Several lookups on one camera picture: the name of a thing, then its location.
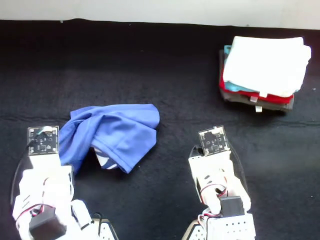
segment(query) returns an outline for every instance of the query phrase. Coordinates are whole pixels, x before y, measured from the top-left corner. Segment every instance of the blue cloth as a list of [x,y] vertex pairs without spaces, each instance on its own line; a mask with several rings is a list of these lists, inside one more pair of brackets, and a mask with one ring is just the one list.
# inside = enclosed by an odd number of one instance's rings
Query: blue cloth
[[129,173],[157,142],[160,116],[153,104],[88,106],[70,117],[59,132],[59,155],[75,172],[94,147]]

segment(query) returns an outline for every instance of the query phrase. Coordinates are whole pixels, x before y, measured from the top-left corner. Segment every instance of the red wire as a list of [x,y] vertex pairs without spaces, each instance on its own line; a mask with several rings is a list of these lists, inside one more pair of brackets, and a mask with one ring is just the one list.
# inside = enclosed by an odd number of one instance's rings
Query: red wire
[[205,190],[206,188],[211,187],[211,186],[213,186],[213,185],[220,185],[220,186],[224,187],[224,190],[217,195],[218,197],[221,197],[223,194],[226,193],[226,189],[227,189],[226,186],[223,186],[223,185],[217,184],[217,183],[212,183],[212,184],[206,185],[204,188],[202,188],[202,189],[200,190],[200,197],[201,197],[201,201],[202,201],[203,203],[204,203],[204,200],[203,200],[203,198],[202,198],[202,192],[203,192],[203,190]]

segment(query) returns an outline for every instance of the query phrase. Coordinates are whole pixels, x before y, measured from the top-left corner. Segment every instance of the black surface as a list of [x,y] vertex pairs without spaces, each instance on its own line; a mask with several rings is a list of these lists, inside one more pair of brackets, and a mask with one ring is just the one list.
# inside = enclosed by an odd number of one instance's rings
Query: black surface
[[[242,161],[257,240],[320,234],[320,32],[82,20],[0,21],[0,232],[18,239],[10,184],[29,126],[59,125],[90,105],[153,103],[157,145],[126,175],[89,153],[75,196],[120,240],[179,240],[203,209],[188,165],[198,131],[224,125]],[[304,36],[312,60],[288,114],[227,104],[218,51],[233,36]]]

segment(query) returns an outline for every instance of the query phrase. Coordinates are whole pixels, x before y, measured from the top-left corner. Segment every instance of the cable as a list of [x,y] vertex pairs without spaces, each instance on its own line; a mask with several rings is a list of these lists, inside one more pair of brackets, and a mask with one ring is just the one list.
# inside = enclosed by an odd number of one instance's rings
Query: cable
[[98,236],[100,236],[100,231],[101,231],[101,224],[102,224],[102,219],[103,219],[103,216],[100,212],[95,212],[94,214],[92,214],[91,218],[93,219],[94,215],[98,215],[99,216],[99,228],[98,228]]
[[246,175],[245,175],[245,171],[244,171],[244,168],[241,164],[241,161],[240,161],[240,158],[239,158],[239,155],[237,154],[235,148],[232,146],[232,144],[228,141],[228,144],[230,146],[230,150],[231,152],[233,153],[234,157],[235,157],[235,160],[237,161],[238,165],[239,165],[239,169],[240,169],[240,174],[241,174],[241,178],[242,178],[242,184],[243,184],[243,187],[244,189],[246,190],[246,192],[248,192],[248,185],[247,185],[247,180],[246,180]]
[[22,155],[20,157],[19,163],[18,163],[18,165],[17,165],[17,167],[15,169],[15,172],[14,172],[14,175],[13,175],[13,179],[12,179],[12,182],[11,182],[11,193],[10,193],[10,205],[11,205],[12,208],[13,208],[13,205],[14,205],[14,198],[15,198],[14,194],[15,194],[15,186],[16,186],[15,183],[17,181],[18,172],[19,172],[20,167],[21,167],[21,165],[22,165],[22,163],[23,163],[23,161],[25,159],[25,154],[28,152],[29,147],[32,146],[32,144],[34,144],[35,142],[36,142],[36,140],[34,139],[34,140],[30,141],[25,146],[25,149],[23,150],[23,153],[22,153]]

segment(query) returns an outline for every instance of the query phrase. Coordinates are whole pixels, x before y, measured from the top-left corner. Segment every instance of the folded towel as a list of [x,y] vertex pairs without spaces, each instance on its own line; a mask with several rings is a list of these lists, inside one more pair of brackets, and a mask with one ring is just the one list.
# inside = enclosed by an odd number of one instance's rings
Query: folded towel
[[61,164],[72,165],[75,172],[94,147],[129,173],[157,142],[154,128],[160,117],[153,104],[88,106],[70,117],[59,132],[59,155]]
[[224,82],[287,98],[300,90],[311,58],[302,37],[268,39],[235,36],[223,71]]

